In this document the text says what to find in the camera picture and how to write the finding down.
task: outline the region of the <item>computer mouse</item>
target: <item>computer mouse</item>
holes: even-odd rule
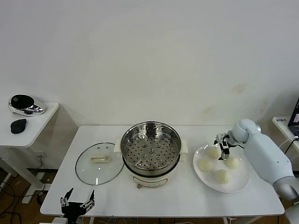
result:
[[[10,124],[10,132],[12,134],[18,134],[23,132],[26,128],[26,123],[26,119],[15,120],[13,123]]]

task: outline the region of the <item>wooden floor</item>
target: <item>wooden floor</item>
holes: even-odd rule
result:
[[[46,173],[42,181],[44,183],[52,183],[56,173]],[[0,170],[0,181],[4,180],[6,173]],[[29,187],[29,183],[24,180],[22,177],[17,176],[10,179],[9,184],[15,191],[16,196],[22,195],[27,187]],[[4,190],[10,194],[13,194],[12,190],[6,186]],[[0,192],[0,214],[12,203],[13,197],[5,194],[3,191]],[[288,208],[291,204],[283,202],[285,208]],[[12,212],[14,208],[14,212],[19,213],[21,216],[22,224],[39,224],[40,222],[48,222],[51,223],[54,216],[44,216],[40,213],[40,205],[37,202],[37,197],[34,196],[29,204],[22,204],[21,199],[18,200],[16,198],[14,200],[13,205],[7,210],[8,212]],[[0,216],[0,224],[19,224],[19,218],[17,215],[13,215],[11,222],[11,214],[4,214]],[[85,217],[83,219],[84,223],[89,223],[89,218]],[[174,224],[174,223],[185,223],[191,222],[193,224],[223,224],[222,218],[95,218],[94,224],[103,224],[109,221],[110,224]],[[277,217],[263,217],[254,222],[254,224],[287,224],[287,220],[284,215]]]

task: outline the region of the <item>steamed bun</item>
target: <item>steamed bun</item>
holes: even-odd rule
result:
[[[219,159],[221,156],[221,151],[217,147],[209,147],[208,152],[212,159]]]
[[[232,181],[232,175],[225,169],[216,171],[215,179],[218,183],[227,184]]]
[[[231,169],[237,169],[240,166],[240,161],[233,156],[230,156],[228,160],[224,161],[224,164]]]
[[[209,172],[213,168],[213,163],[209,159],[202,159],[198,162],[198,167],[203,172]]]

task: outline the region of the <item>white table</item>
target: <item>white table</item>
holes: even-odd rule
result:
[[[29,148],[32,146],[59,107],[59,104],[56,102],[48,102],[45,104],[47,108],[43,114],[28,117],[11,113],[8,109],[7,102],[0,102],[0,158],[2,159],[0,160],[0,166],[7,170],[8,173],[13,172],[13,175],[17,172],[31,184],[26,195],[33,195],[36,190],[48,190],[50,184],[45,184],[44,186],[44,184],[39,181],[44,173],[38,173],[35,177],[23,164],[13,162],[12,155],[9,151],[13,150],[12,148]],[[12,134],[10,132],[10,124],[18,119],[27,119],[26,129],[22,133]],[[29,203],[31,198],[31,196],[24,197],[22,202]]]
[[[81,182],[75,173],[80,154],[99,142],[115,143],[128,126],[81,126],[59,168],[41,213],[61,215],[60,197],[74,188],[70,201],[85,202],[95,189],[95,206],[88,217],[247,217],[272,216],[284,213],[284,208],[271,185],[261,180],[249,166],[250,182],[243,191],[234,194],[217,192],[206,186],[192,168],[195,150],[211,144],[217,133],[228,126],[174,126],[187,141],[188,160],[180,161],[169,183],[158,188],[136,188],[124,166],[112,181],[100,186]]]
[[[276,127],[281,131],[281,133],[287,139],[295,137],[294,133],[291,132],[289,127],[288,127],[289,121],[290,121],[290,116],[273,117],[273,119],[272,119],[272,122],[276,125]],[[299,152],[299,141],[295,141],[293,143],[293,146],[295,146],[296,150]]]

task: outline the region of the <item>white shelf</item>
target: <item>white shelf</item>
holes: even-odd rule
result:
[[[288,127],[288,123],[290,121],[289,116],[284,117],[273,117],[272,122],[276,125],[276,127],[281,131],[281,133],[287,138],[292,138],[295,135],[290,131]],[[299,141],[295,141],[293,143],[294,148],[299,152]]]
[[[0,102],[0,147],[30,147],[59,107],[56,102],[45,104],[47,108],[43,114],[28,117],[10,112],[7,102]],[[18,119],[27,119],[26,129],[22,133],[12,134],[10,124]]]

